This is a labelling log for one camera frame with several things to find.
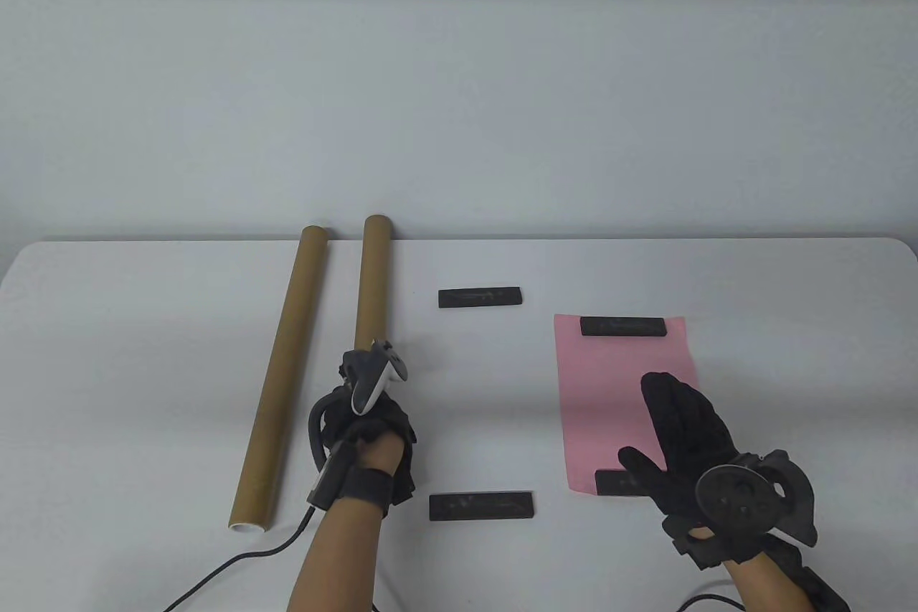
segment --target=forearm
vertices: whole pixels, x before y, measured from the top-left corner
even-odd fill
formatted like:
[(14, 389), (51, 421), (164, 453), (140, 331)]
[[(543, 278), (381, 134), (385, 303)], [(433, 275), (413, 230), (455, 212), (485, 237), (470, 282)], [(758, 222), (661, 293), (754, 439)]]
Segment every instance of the forearm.
[(288, 612), (369, 612), (383, 512), (342, 498), (322, 518)]
[(763, 552), (742, 564), (724, 562), (747, 612), (814, 612), (806, 593)]

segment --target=black glove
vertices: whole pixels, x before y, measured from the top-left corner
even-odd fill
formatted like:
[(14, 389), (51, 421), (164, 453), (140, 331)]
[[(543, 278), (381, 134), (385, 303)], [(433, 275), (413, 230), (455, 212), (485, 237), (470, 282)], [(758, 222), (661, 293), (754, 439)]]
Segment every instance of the black glove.
[(383, 392), (376, 405), (364, 415), (354, 414), (351, 409), (351, 396), (341, 395), (325, 409), (325, 425), (322, 428), (322, 444), (331, 449), (335, 442), (373, 442), (388, 430), (394, 432), (404, 441), (404, 454), (399, 468), (393, 476), (392, 503), (399, 504), (414, 493), (414, 481), (411, 480), (411, 445), (417, 442), (414, 429), (401, 406)]
[(663, 530), (674, 539), (676, 549), (683, 552), (683, 547), (697, 542), (689, 536), (689, 530), (707, 526), (716, 535), (711, 539), (716, 542), (706, 541), (708, 552), (724, 553), (724, 559), (735, 562), (752, 559), (762, 551), (757, 540), (718, 532), (695, 498), (695, 483), (705, 471), (730, 463), (739, 455), (714, 406), (701, 392), (669, 373), (645, 374), (640, 379), (640, 391), (668, 471), (660, 470), (633, 447), (619, 450), (619, 462), (666, 515)]

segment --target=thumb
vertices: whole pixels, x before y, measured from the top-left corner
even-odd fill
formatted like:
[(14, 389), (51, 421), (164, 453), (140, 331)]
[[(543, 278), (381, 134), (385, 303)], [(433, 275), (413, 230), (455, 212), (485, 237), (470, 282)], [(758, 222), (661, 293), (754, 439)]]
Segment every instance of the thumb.
[(653, 501), (656, 502), (657, 497), (668, 493), (669, 478), (639, 449), (633, 447), (619, 449), (619, 463), (632, 475), (634, 481), (653, 497)]

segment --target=black strap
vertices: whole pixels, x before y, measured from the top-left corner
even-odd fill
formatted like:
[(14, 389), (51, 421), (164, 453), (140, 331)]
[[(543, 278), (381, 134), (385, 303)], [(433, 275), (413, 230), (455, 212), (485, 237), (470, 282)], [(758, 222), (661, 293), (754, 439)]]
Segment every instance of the black strap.
[(385, 517), (389, 513), (389, 505), (392, 504), (393, 486), (394, 479), (386, 471), (351, 466), (347, 477), (344, 478), (344, 485), (341, 485), (340, 497), (351, 497), (376, 504), (383, 510)]

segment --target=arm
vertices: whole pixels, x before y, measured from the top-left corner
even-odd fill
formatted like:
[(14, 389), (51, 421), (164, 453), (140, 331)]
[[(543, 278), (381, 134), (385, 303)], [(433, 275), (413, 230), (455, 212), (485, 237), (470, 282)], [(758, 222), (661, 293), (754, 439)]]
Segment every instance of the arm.
[[(394, 474), (404, 442), (386, 433), (361, 449), (360, 464)], [(383, 512), (341, 498), (325, 513), (290, 595), (288, 612), (369, 612)]]
[[(699, 540), (714, 537), (711, 529), (692, 529), (689, 534)], [(764, 552), (742, 564), (728, 560), (724, 567), (747, 612), (815, 612), (806, 593)]]

